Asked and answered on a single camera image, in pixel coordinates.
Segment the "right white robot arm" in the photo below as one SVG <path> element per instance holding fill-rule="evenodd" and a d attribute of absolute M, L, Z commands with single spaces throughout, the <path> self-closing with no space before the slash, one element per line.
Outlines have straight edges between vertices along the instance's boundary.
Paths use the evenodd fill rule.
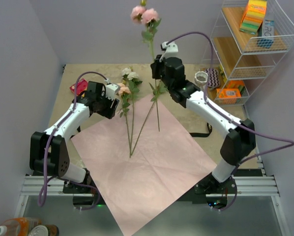
<path fill-rule="evenodd" d="M 167 87 L 171 98 L 181 106 L 204 118 L 224 138 L 220 149 L 221 161 L 205 178 L 210 190 L 220 193 L 226 188 L 226 180 L 234 172 L 240 161 L 256 147 L 255 135 L 248 131 L 254 129 L 254 123 L 227 113 L 208 99 L 199 85 L 208 79 L 205 71 L 195 74 L 195 81 L 186 79 L 182 60 L 176 57 L 167 59 L 157 55 L 151 64 L 152 77 L 161 80 Z"/>

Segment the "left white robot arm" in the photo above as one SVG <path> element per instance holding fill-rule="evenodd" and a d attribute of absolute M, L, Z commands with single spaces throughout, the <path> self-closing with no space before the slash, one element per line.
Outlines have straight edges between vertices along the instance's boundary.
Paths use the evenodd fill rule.
<path fill-rule="evenodd" d="M 66 113 L 44 132 L 34 132 L 30 140 L 31 170 L 74 181 L 74 187 L 81 193 L 91 189 L 87 171 L 70 163 L 67 143 L 81 124 L 97 113 L 108 119 L 115 115 L 119 100 L 117 84 L 88 82 L 85 91 L 72 101 Z"/>

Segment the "pink wrapping paper sheet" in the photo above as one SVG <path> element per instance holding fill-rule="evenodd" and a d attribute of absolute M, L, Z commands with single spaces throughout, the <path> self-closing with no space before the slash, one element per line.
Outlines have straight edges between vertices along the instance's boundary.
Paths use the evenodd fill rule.
<path fill-rule="evenodd" d="M 125 236 L 131 236 L 215 168 L 170 111 L 151 96 L 135 103 L 129 153 L 125 119 L 104 119 L 82 130 L 72 143 Z"/>

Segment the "black gold-lettered ribbon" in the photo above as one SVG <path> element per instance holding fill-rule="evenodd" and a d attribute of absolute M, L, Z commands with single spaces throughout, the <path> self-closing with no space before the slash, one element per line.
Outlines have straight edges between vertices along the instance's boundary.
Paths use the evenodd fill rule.
<path fill-rule="evenodd" d="M 116 121 L 115 123 L 97 123 L 90 128 L 84 129 L 76 134 L 71 135 L 70 137 L 77 137 L 79 139 L 94 140 L 95 138 L 101 139 L 127 139 L 128 136 L 133 137 L 134 139 L 155 139 L 160 138 L 164 139 L 166 137 L 175 138 L 175 137 L 199 137 L 206 138 L 212 132 L 212 127 L 210 124 L 207 124 L 206 133 L 195 133 L 188 132 L 179 122 L 175 123 L 165 123 L 162 125 L 160 131 L 154 128 L 152 122 L 145 124 L 144 128 L 134 128 L 130 130 L 121 120 Z"/>

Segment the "pink rose stem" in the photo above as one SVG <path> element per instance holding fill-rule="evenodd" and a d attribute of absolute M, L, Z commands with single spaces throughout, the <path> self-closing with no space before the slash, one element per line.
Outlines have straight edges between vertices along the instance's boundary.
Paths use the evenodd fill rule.
<path fill-rule="evenodd" d="M 141 136 L 141 134 L 143 132 L 143 129 L 144 129 L 144 127 L 145 127 L 145 125 L 146 125 L 146 123 L 147 123 L 147 121 L 149 119 L 149 116 L 150 116 L 154 106 L 156 107 L 157 128 L 158 128 L 158 131 L 160 132 L 160 115 L 159 115 L 158 99 L 159 99 L 160 95 L 166 93 L 168 91 L 168 89 L 164 85 L 163 82 L 158 83 L 157 81 L 155 81 L 155 85 L 152 85 L 151 83 L 149 83 L 149 85 L 150 85 L 150 87 L 152 89 L 152 93 L 153 93 L 153 98 L 150 100 L 152 104 L 151 104 L 151 107 L 150 107 L 144 121 L 143 121 L 143 124 L 142 124 L 142 126 L 140 128 L 140 131 L 138 133 L 138 136 L 137 136 L 137 139 L 136 139 L 136 141 L 134 143 L 134 146 L 131 148 L 130 157 L 134 154 L 134 151 L 136 149 L 136 146 L 138 144 L 140 136 Z"/>
<path fill-rule="evenodd" d="M 141 0 L 140 3 L 132 9 L 130 18 L 135 24 L 145 27 L 141 36 L 143 43 L 148 46 L 152 57 L 152 63 L 154 63 L 156 58 L 154 52 L 154 38 L 157 33 L 157 28 L 161 23 L 158 12 L 154 8 L 147 8 L 147 1 Z"/>

